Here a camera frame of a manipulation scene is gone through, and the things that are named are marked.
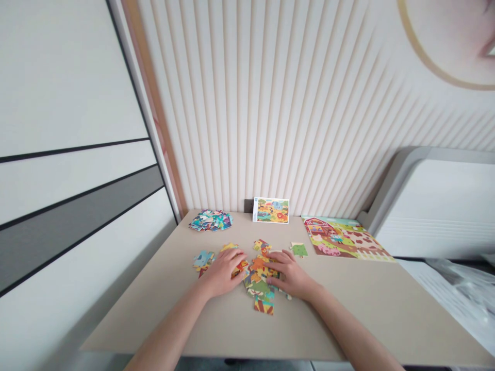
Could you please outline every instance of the white vertical stripes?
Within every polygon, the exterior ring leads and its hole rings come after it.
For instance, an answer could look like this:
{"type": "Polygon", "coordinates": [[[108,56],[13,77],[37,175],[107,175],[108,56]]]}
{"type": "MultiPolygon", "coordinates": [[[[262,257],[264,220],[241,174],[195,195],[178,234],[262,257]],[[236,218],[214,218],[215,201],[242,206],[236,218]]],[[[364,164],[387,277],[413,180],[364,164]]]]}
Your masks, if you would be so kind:
{"type": "Polygon", "coordinates": [[[433,75],[393,0],[140,8],[189,208],[355,217],[402,147],[495,149],[495,93],[433,75]]]}

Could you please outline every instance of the forearm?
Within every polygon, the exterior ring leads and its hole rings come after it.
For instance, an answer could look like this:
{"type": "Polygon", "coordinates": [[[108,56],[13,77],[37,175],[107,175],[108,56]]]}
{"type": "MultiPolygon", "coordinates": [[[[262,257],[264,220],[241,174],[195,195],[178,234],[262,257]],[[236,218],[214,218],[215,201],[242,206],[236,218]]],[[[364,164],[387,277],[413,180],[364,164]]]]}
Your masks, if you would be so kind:
{"type": "Polygon", "coordinates": [[[125,371],[173,370],[208,300],[195,284],[141,345],[125,371]]]}
{"type": "Polygon", "coordinates": [[[390,352],[327,290],[308,300],[320,314],[356,371],[403,370],[390,352]]]}

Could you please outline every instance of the circular wall decoration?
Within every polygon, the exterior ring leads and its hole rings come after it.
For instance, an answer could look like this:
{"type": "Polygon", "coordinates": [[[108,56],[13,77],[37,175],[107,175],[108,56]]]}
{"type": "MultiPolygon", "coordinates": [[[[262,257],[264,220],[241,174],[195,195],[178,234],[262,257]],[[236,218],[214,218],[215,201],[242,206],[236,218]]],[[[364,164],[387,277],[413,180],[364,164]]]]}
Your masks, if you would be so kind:
{"type": "Polygon", "coordinates": [[[407,37],[424,65],[442,80],[471,90],[495,90],[495,35],[490,0],[397,0],[407,37]]]}

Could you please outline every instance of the gray wall panel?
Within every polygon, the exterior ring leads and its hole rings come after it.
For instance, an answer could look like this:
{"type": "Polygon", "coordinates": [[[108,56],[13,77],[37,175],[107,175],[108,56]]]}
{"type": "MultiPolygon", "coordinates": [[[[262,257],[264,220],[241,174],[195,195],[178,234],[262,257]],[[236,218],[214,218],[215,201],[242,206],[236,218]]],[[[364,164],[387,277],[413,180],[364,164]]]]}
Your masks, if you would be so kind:
{"type": "Polygon", "coordinates": [[[0,292],[161,187],[154,166],[0,231],[0,292]]]}

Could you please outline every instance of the pile of puzzle pieces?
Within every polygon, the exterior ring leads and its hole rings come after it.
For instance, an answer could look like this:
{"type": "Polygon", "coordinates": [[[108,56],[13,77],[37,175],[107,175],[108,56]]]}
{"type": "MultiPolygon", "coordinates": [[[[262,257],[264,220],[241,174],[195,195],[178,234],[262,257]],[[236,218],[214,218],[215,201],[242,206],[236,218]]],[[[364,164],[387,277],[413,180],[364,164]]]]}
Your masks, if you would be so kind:
{"type": "Polygon", "coordinates": [[[230,214],[222,210],[201,210],[201,212],[189,224],[189,228],[204,232],[211,230],[213,232],[224,230],[232,226],[233,219],[230,214]]]}
{"type": "MultiPolygon", "coordinates": [[[[239,245],[229,243],[224,245],[220,252],[239,248],[239,245]]],[[[269,277],[280,278],[280,272],[265,267],[266,262],[273,262],[273,259],[268,257],[268,253],[272,249],[267,242],[258,240],[255,242],[253,249],[258,251],[258,256],[253,259],[253,263],[249,265],[247,260],[242,260],[232,272],[234,278],[241,272],[245,272],[244,286],[247,289],[247,294],[254,298],[254,309],[257,312],[273,315],[273,299],[275,298],[275,290],[284,293],[279,288],[267,283],[269,277]]],[[[297,256],[307,256],[308,253],[303,243],[293,242],[291,249],[297,256]]],[[[215,253],[213,251],[202,250],[200,254],[194,257],[193,267],[197,272],[200,272],[200,277],[207,271],[209,266],[215,261],[215,253]]]]}

